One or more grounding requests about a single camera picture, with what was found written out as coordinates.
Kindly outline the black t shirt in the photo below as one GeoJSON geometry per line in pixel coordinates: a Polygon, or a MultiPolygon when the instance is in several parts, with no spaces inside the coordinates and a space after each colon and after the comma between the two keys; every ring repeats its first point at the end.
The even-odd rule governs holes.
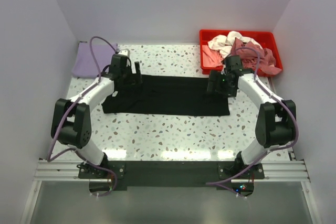
{"type": "Polygon", "coordinates": [[[116,87],[102,103],[105,114],[135,113],[187,116],[229,116],[228,99],[207,93],[208,79],[143,75],[142,83],[116,87]]]}

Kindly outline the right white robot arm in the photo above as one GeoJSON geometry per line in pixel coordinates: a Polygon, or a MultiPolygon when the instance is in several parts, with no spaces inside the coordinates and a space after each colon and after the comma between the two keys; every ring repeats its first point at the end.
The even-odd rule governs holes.
{"type": "Polygon", "coordinates": [[[292,147],[298,140],[296,104],[274,94],[263,84],[255,72],[244,68],[240,56],[229,56],[224,60],[222,72],[211,71],[207,93],[235,97],[242,91],[258,108],[255,138],[240,151],[234,161],[234,173],[246,178],[254,165],[270,152],[292,147]]]}

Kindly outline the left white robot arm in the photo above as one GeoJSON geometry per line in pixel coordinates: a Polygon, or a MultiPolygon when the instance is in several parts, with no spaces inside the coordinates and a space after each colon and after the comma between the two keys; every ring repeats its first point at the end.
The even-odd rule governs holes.
{"type": "Polygon", "coordinates": [[[75,151],[91,164],[90,171],[97,178],[108,174],[106,154],[91,139],[91,112],[108,96],[121,91],[137,88],[142,84],[140,63],[132,63],[125,55],[115,54],[111,63],[99,73],[93,83],[70,99],[58,99],[55,103],[51,137],[53,139],[47,156],[51,162],[56,142],[68,146],[67,151],[75,151]]]}

